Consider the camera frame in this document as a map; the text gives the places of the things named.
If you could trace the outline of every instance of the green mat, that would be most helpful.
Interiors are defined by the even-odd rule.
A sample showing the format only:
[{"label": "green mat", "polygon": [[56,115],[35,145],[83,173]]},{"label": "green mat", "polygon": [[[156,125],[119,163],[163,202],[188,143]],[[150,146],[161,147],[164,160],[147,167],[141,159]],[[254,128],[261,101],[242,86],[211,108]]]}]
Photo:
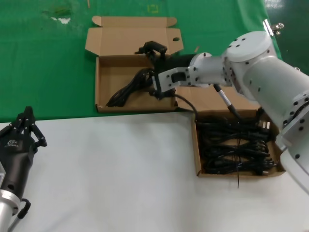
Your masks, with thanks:
[{"label": "green mat", "polygon": [[90,8],[86,0],[2,0],[0,15],[0,122],[26,105],[37,119],[103,116],[94,107],[95,56],[84,49],[94,15],[176,17],[182,54],[199,46],[213,55],[268,18],[262,0],[90,0]]}]

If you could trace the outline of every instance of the box lid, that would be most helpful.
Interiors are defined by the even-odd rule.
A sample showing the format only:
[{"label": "box lid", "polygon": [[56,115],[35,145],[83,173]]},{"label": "box lid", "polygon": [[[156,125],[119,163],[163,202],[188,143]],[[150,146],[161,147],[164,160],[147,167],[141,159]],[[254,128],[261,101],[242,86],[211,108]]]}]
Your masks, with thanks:
[{"label": "box lid", "polygon": [[92,17],[99,28],[88,30],[85,49],[98,56],[133,55],[145,42],[165,45],[167,54],[183,49],[180,29],[172,17]]},{"label": "box lid", "polygon": [[[225,95],[237,110],[256,110],[259,104],[249,101],[238,94],[233,87],[221,87]],[[213,86],[201,87],[177,87],[176,93],[191,102],[198,112],[227,110],[227,106]],[[192,108],[181,99],[176,99],[178,107],[192,110]]]}]

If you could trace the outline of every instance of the white robotic arm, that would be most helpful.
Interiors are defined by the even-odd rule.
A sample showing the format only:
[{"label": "white robotic arm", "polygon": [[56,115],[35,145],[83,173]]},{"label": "white robotic arm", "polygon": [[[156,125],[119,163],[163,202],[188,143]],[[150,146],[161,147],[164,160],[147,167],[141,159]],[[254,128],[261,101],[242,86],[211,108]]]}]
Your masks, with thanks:
[{"label": "white robotic arm", "polygon": [[195,55],[188,66],[159,73],[154,83],[161,92],[176,86],[231,86],[258,102],[280,130],[276,143],[282,165],[309,194],[309,77],[277,58],[266,32],[238,37],[220,57]]}]

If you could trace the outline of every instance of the coiled black cable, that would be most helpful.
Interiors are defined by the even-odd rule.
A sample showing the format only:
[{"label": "coiled black cable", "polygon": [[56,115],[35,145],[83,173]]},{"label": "coiled black cable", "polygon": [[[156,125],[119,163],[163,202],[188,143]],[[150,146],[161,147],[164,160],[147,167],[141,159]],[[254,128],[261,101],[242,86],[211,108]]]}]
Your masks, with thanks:
[{"label": "coiled black cable", "polygon": [[125,105],[131,93],[142,90],[144,88],[148,88],[153,84],[152,76],[154,74],[154,70],[151,68],[145,68],[138,71],[138,73],[134,76],[132,81],[118,90],[108,101],[106,106],[108,107],[122,107]]},{"label": "coiled black cable", "polygon": [[[263,175],[276,166],[267,146],[272,139],[271,132],[258,126],[261,112],[258,110],[255,118],[242,121],[208,116],[197,122],[199,151],[205,173],[250,171]],[[236,139],[238,144],[226,144],[232,139]]]}]

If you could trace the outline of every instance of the cardboard box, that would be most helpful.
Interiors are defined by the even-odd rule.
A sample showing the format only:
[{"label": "cardboard box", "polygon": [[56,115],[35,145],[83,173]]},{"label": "cardboard box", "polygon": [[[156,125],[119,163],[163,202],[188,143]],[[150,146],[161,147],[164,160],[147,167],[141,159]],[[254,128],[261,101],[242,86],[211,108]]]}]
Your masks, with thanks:
[{"label": "cardboard box", "polygon": [[[242,117],[254,117],[256,110],[238,110],[238,113],[242,116]],[[228,110],[221,110],[221,111],[199,111],[199,118],[205,117],[205,116],[222,116],[225,118],[231,118],[231,119],[235,119],[235,116],[233,116]],[[268,118],[268,116],[265,116],[263,120],[266,121],[270,121],[270,119]],[[278,128],[276,127],[276,125],[274,123],[271,122],[270,124],[270,129],[271,132],[274,135],[277,135],[279,133]],[[195,168],[196,168],[196,175],[198,177],[226,177],[226,176],[233,176],[233,177],[237,177],[238,174],[237,172],[235,173],[231,173],[231,174],[207,174],[203,172],[202,166],[203,163],[205,162],[201,156],[200,156],[200,152],[199,152],[199,148],[198,148],[198,131],[197,131],[197,127],[195,124],[195,119],[192,120],[192,139],[193,139],[193,148],[194,148],[194,159],[195,159]],[[228,145],[237,145],[238,144],[238,140],[230,140],[228,141]],[[252,172],[239,172],[239,177],[240,178],[265,178],[265,177],[273,177],[273,176],[279,176],[282,175],[285,170],[282,167],[281,163],[280,163],[280,155],[282,153],[282,151],[277,147],[275,141],[270,141],[267,143],[268,149],[269,149],[269,154],[271,156],[271,158],[277,163],[276,167],[273,167],[268,174],[260,176],[260,175],[254,175],[254,173]]]},{"label": "cardboard box", "polygon": [[[95,106],[99,112],[159,112],[191,108],[182,100],[164,98],[157,100],[146,92],[134,92],[124,107],[106,107],[110,97],[126,86],[141,68],[151,67],[144,55],[134,54],[147,41],[156,41],[168,47],[167,55],[183,49],[179,29],[168,17],[100,17],[92,18],[100,26],[90,28],[86,50],[98,55],[96,61]],[[223,88],[236,109],[256,109],[231,87]],[[178,87],[176,93],[194,100],[200,110],[225,110],[226,105],[213,87]]]}]

